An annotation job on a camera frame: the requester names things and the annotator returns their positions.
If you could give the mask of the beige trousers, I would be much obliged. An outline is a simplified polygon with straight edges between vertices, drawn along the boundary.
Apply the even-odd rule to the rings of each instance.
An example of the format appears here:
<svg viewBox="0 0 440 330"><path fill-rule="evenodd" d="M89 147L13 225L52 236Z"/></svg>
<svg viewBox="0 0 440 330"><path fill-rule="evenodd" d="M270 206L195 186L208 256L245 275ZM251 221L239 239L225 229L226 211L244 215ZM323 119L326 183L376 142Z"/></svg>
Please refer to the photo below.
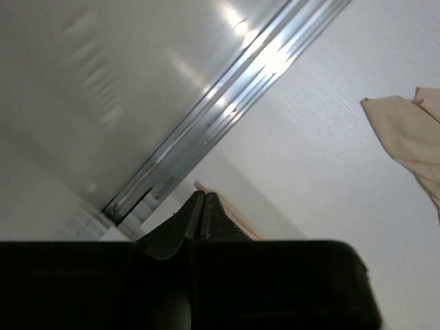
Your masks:
<svg viewBox="0 0 440 330"><path fill-rule="evenodd" d="M425 239L439 233L438 166L439 125L411 101L277 86L190 181L264 230L270 223L245 206L245 193L306 237Z"/></svg>

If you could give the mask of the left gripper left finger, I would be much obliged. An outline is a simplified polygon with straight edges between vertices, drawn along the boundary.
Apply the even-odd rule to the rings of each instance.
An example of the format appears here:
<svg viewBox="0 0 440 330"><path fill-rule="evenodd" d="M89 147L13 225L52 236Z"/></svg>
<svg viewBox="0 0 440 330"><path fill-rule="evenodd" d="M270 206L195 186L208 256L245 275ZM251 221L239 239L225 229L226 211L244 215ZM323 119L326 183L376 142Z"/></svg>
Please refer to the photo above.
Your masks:
<svg viewBox="0 0 440 330"><path fill-rule="evenodd" d="M172 258L186 239L197 235L204 200L204 192L194 192L173 216L138 239L135 246L155 260Z"/></svg>

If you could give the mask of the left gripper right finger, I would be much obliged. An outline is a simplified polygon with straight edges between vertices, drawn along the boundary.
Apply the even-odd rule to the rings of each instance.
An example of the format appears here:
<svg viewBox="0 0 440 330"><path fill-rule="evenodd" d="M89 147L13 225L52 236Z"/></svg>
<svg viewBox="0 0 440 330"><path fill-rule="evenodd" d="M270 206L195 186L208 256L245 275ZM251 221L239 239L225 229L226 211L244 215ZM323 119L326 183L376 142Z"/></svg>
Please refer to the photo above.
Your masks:
<svg viewBox="0 0 440 330"><path fill-rule="evenodd" d="M251 241L252 239L226 214L217 193L205 194L201 216L201 240Z"/></svg>

